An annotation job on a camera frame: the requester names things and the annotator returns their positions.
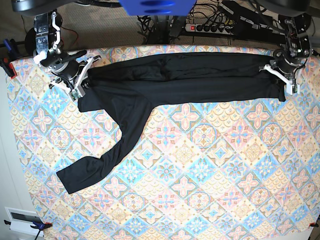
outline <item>power strip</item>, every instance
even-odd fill
[[[231,33],[230,26],[220,26],[217,25],[203,25],[203,24],[192,24],[187,23],[185,25],[185,31],[191,33],[207,33],[207,34],[224,34],[224,35],[233,35]]]

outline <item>fabric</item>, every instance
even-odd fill
[[[101,55],[98,67],[191,52],[272,55],[230,46],[127,46],[92,49],[80,61]],[[6,78],[13,132],[34,209],[53,223],[46,240],[257,240],[302,232],[317,220],[318,58],[298,79],[300,95],[285,102],[156,107],[121,163],[73,194],[56,172],[85,156],[100,158],[121,139],[120,128],[106,111],[80,113],[63,91],[50,90],[55,76],[31,58],[13,65],[18,77]]]
[[[176,53],[146,56],[88,72],[92,88],[80,112],[105,110],[119,125],[120,141],[101,158],[85,156],[57,172],[69,194],[104,179],[138,142],[152,110],[160,105],[277,98],[284,84],[261,66],[272,58],[245,53]]]

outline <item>black garment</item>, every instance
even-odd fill
[[[86,156],[57,172],[69,194],[105,178],[134,148],[154,107],[167,104],[285,101],[284,84],[259,67],[271,57],[243,53],[177,53],[141,57],[89,70],[93,87],[78,101],[80,112],[104,109],[119,125],[121,140],[95,158]]]

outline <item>patterned tablecloth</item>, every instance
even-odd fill
[[[138,46],[89,50],[99,66],[184,52],[270,55],[263,49]],[[13,63],[8,101],[46,239],[255,240],[305,231],[320,214],[320,60],[300,95],[157,107],[133,151],[101,182],[69,195],[56,172],[99,157],[121,137],[104,111],[79,113],[32,59]]]

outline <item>blue robot part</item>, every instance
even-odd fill
[[[187,16],[196,0],[119,0],[130,16]]]

